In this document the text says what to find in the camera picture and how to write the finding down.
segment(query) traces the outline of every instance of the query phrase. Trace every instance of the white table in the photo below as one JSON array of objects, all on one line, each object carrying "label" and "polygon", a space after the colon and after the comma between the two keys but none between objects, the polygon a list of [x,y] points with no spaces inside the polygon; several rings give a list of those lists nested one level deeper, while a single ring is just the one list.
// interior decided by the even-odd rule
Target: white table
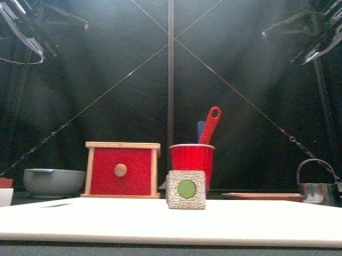
[{"label": "white table", "polygon": [[342,248],[342,209],[287,201],[74,198],[0,208],[0,240]]}]

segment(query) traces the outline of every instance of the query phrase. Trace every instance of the metal pot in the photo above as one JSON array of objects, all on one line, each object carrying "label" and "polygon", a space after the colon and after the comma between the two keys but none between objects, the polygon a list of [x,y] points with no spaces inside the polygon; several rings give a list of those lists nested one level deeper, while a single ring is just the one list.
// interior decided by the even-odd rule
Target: metal pot
[{"label": "metal pot", "polygon": [[24,187],[32,197],[62,198],[80,193],[86,172],[62,169],[26,169]]},{"label": "metal pot", "polygon": [[[306,163],[313,161],[319,162],[327,167],[329,172],[333,174],[335,178],[335,183],[301,183],[299,182],[301,169]],[[329,165],[327,162],[317,158],[305,160],[298,167],[297,182],[299,186],[299,193],[303,195],[305,203],[338,206],[338,207],[341,206],[337,175],[333,167]]]}]

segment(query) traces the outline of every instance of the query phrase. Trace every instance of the wooden box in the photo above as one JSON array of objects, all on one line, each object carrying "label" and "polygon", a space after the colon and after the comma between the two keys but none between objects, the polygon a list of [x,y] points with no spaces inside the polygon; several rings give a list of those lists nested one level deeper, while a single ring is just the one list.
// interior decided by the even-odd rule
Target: wooden box
[{"label": "wooden box", "polygon": [[160,144],[87,142],[86,192],[82,196],[159,198]]}]

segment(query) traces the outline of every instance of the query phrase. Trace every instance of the red cup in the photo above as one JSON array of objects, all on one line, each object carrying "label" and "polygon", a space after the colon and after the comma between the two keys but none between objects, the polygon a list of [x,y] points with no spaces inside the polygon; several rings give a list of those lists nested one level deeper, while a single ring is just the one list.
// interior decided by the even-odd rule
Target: red cup
[{"label": "red cup", "polygon": [[203,171],[206,189],[210,189],[214,147],[207,144],[176,144],[170,147],[172,170]]}]

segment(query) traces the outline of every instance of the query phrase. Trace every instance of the gray bowl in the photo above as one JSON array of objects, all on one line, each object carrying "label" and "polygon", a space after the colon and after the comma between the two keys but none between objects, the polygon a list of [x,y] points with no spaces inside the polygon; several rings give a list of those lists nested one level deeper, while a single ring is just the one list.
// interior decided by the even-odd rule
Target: gray bowl
[{"label": "gray bowl", "polygon": [[76,196],[84,184],[86,172],[62,169],[26,169],[24,187],[35,198]]}]

